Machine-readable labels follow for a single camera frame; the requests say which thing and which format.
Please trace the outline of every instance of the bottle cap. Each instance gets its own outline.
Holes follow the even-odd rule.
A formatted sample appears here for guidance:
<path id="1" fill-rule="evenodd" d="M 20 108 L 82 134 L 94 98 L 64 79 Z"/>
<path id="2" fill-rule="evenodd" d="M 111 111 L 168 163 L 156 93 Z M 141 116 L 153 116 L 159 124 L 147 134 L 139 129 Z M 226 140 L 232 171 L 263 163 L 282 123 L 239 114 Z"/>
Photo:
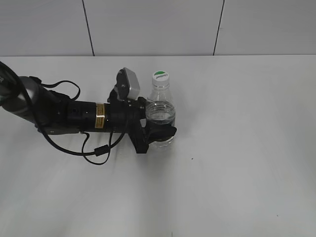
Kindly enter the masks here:
<path id="1" fill-rule="evenodd" d="M 153 85 L 167 86 L 169 85 L 169 73 L 158 71 L 153 74 Z"/>

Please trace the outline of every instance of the clear water bottle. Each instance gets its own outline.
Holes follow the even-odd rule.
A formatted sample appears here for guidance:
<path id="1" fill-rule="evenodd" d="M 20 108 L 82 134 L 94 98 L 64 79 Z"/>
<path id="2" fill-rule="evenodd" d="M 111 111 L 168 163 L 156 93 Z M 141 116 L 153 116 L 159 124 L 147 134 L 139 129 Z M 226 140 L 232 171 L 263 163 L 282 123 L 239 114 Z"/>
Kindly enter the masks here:
<path id="1" fill-rule="evenodd" d="M 153 90 L 148 97 L 149 104 L 146 106 L 147 121 L 175 125 L 176 111 L 169 86 L 168 73 L 159 71 L 153 74 Z M 166 147 L 172 142 L 172 139 L 173 137 L 165 141 L 153 142 L 152 145 L 157 148 Z"/>

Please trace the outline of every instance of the gold label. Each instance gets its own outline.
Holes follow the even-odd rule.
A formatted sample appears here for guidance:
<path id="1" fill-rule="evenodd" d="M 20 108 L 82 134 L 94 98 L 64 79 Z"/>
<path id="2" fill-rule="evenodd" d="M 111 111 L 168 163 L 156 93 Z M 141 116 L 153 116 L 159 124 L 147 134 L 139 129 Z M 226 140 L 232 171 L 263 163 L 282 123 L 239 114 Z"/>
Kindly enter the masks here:
<path id="1" fill-rule="evenodd" d="M 105 106 L 101 103 L 96 103 L 96 118 L 95 118 L 95 128 L 104 128 L 105 123 Z"/>

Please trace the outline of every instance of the black wire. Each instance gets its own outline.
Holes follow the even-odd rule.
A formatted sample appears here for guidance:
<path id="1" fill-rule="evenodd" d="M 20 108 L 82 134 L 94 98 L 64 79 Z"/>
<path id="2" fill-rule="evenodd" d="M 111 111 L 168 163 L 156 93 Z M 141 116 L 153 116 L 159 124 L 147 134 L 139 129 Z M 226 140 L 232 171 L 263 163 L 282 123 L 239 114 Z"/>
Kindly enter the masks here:
<path id="1" fill-rule="evenodd" d="M 94 164 L 94 165 L 103 165 L 105 164 L 108 160 L 109 160 L 109 157 L 110 157 L 110 153 L 111 153 L 111 142 L 112 142 L 112 136 L 113 136 L 113 130 L 111 131 L 110 133 L 110 138 L 109 138 L 109 152 L 108 152 L 108 157 L 106 158 L 106 160 L 104 162 L 101 162 L 101 163 L 96 163 L 96 162 L 93 162 L 91 160 L 89 160 L 85 155 L 84 155 L 84 152 L 83 152 L 83 149 L 84 149 L 84 146 L 85 144 L 87 143 L 89 137 L 90 137 L 90 134 L 87 133 L 87 132 L 82 132 L 82 134 L 85 134 L 87 137 L 85 138 L 83 144 L 82 144 L 82 148 L 81 148 L 81 152 L 82 152 L 82 156 L 84 157 L 84 159 L 89 162 L 90 164 Z"/>
<path id="2" fill-rule="evenodd" d="M 35 125 L 39 128 L 39 131 L 43 134 L 44 138 L 47 140 L 47 142 L 49 144 L 51 144 L 54 148 L 64 152 L 64 153 L 67 153 L 67 154 L 70 154 L 70 155 L 73 155 L 73 156 L 82 156 L 82 153 L 80 152 L 73 152 L 73 151 L 70 151 L 70 150 L 67 150 L 65 148 L 62 148 L 60 146 L 58 146 L 47 134 L 46 130 L 44 129 L 44 127 L 42 126 L 42 124 L 40 123 L 39 119 L 38 119 L 38 116 L 36 114 L 36 111 L 33 107 L 33 103 L 32 103 L 32 100 L 30 99 L 30 96 L 29 94 L 27 93 L 26 91 L 26 88 L 24 86 L 24 84 L 22 83 L 22 81 L 20 80 L 20 78 L 16 75 L 16 73 L 14 71 L 11 70 L 11 68 L 9 68 L 6 64 L 4 64 L 3 62 L 0 62 L 0 68 L 3 69 L 4 71 L 7 71 L 8 73 L 10 73 L 16 80 L 16 83 L 17 85 L 19 86 L 20 90 L 21 90 L 21 93 L 23 94 L 24 98 L 25 98 L 25 101 L 26 101 L 26 104 L 27 106 L 29 107 L 29 109 L 31 110 L 32 112 L 32 115 L 33 115 L 33 118 L 34 118 L 34 121 L 35 121 Z M 84 153 L 85 156 L 92 156 L 92 155 L 95 155 L 95 152 L 89 152 L 89 153 Z"/>
<path id="3" fill-rule="evenodd" d="M 78 88 L 77 95 L 74 98 L 71 99 L 72 101 L 77 100 L 78 97 L 80 96 L 80 92 L 81 92 L 80 87 L 76 83 L 74 83 L 74 82 L 72 82 L 70 80 L 61 80 L 61 81 L 59 81 L 59 82 L 57 82 L 55 84 L 43 84 L 43 83 L 41 83 L 41 86 L 46 87 L 46 88 L 55 88 L 56 86 L 58 86 L 61 83 L 70 83 L 70 84 L 72 84 L 72 85 L 74 85 L 75 87 Z"/>
<path id="4" fill-rule="evenodd" d="M 27 104 L 27 106 L 29 107 L 29 109 L 30 109 L 31 112 L 32 112 L 32 115 L 33 115 L 33 118 L 34 118 L 34 121 L 35 121 L 35 125 L 38 127 L 39 131 L 41 132 L 41 134 L 44 136 L 44 138 L 47 140 L 47 142 L 48 142 L 50 145 L 52 145 L 54 148 L 56 148 L 56 149 L 58 149 L 59 151 L 62 151 L 62 152 L 64 152 L 64 153 L 67 153 L 67 154 L 70 154 L 70 155 L 73 155 L 73 156 L 83 156 L 83 157 L 86 159 L 86 161 L 88 161 L 89 163 L 95 164 L 95 165 L 102 165 L 102 164 L 105 164 L 105 163 L 108 161 L 109 156 L 110 156 L 111 148 L 113 148 L 114 146 L 116 146 L 116 145 L 122 140 L 122 138 L 124 137 L 124 135 L 125 135 L 125 133 L 126 133 L 126 131 L 127 131 L 127 128 L 128 128 L 128 116 L 126 116 L 126 123 L 125 123 L 125 128 L 124 128 L 123 133 L 119 136 L 119 138 L 118 138 L 113 144 L 111 144 L 111 142 L 112 142 L 112 135 L 113 135 L 113 131 L 111 131 L 111 133 L 110 133 L 110 138 L 109 138 L 109 148 L 110 148 L 110 150 L 109 150 L 108 157 L 107 157 L 107 159 L 105 160 L 105 162 L 103 162 L 103 163 L 95 163 L 95 162 L 92 162 L 92 161 L 90 161 L 89 159 L 87 159 L 86 156 L 93 156 L 93 155 L 96 154 L 96 152 L 89 152 L 89 153 L 84 153 L 84 152 L 83 152 L 83 148 L 84 148 L 85 144 L 87 143 L 87 140 L 89 139 L 90 135 L 89 135 L 88 133 L 86 133 L 86 132 L 83 132 L 84 134 L 86 134 L 87 137 L 86 137 L 86 139 L 85 139 L 85 141 L 84 141 L 84 143 L 83 143 L 83 146 L 82 146 L 82 149 L 81 149 L 81 153 L 80 153 L 80 152 L 73 152 L 73 151 L 67 150 L 67 149 L 62 148 L 62 147 L 60 147 L 59 145 L 57 145 L 57 144 L 48 136 L 46 130 L 44 129 L 44 127 L 43 127 L 42 124 L 40 123 L 40 121 L 39 121 L 39 119 L 38 119 L 38 116 L 37 116 L 37 113 L 36 113 L 36 111 L 35 111 L 35 109 L 34 109 L 34 107 L 33 107 L 32 100 L 31 100 L 31 98 L 30 98 L 28 92 L 26 91 L 26 88 L 25 88 L 24 84 L 22 83 L 22 81 L 20 80 L 20 78 L 16 75 L 16 73 L 15 73 L 14 71 L 11 70 L 11 68 L 9 68 L 9 67 L 8 67 L 6 64 L 4 64 L 3 62 L 0 62 L 0 69 L 3 69 L 4 71 L 7 71 L 9 74 L 11 74 L 11 75 L 15 78 L 15 80 L 16 80 L 16 82 L 17 82 L 17 85 L 19 86 L 19 88 L 20 88 L 20 90 L 21 90 L 21 93 L 23 94 L 23 96 L 24 96 L 24 98 L 25 98 L 26 104 Z M 53 87 L 56 87 L 56 86 L 58 86 L 59 84 L 61 84 L 61 83 L 63 83 L 63 82 L 69 82 L 69 83 L 75 85 L 75 86 L 79 89 L 78 94 L 75 96 L 75 98 L 73 98 L 73 100 L 74 100 L 74 99 L 77 99 L 78 96 L 79 96 L 79 94 L 80 94 L 80 88 L 79 88 L 79 86 L 77 86 L 77 85 L 76 85 L 74 82 L 72 82 L 72 81 L 62 80 L 62 81 L 59 81 L 59 82 L 57 82 L 57 83 L 55 83 L 55 84 L 51 84 L 51 85 L 49 85 L 49 84 L 41 84 L 41 85 L 44 86 L 44 87 L 47 87 L 47 88 L 53 88 Z"/>

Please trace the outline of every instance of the white wall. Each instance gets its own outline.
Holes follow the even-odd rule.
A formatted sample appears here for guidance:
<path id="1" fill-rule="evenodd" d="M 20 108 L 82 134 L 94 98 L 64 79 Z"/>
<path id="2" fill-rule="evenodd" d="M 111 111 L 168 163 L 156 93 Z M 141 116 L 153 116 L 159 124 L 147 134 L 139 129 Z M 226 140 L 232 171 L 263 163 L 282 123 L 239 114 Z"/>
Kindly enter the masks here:
<path id="1" fill-rule="evenodd" d="M 210 55 L 222 0 L 86 0 L 96 55 Z"/>
<path id="2" fill-rule="evenodd" d="M 315 0 L 226 0 L 222 18 L 223 0 L 84 4 L 2 0 L 0 56 L 316 53 Z"/>
<path id="3" fill-rule="evenodd" d="M 315 54 L 315 0 L 226 0 L 216 54 Z"/>
<path id="4" fill-rule="evenodd" d="M 80 0 L 1 0 L 0 55 L 92 55 Z"/>

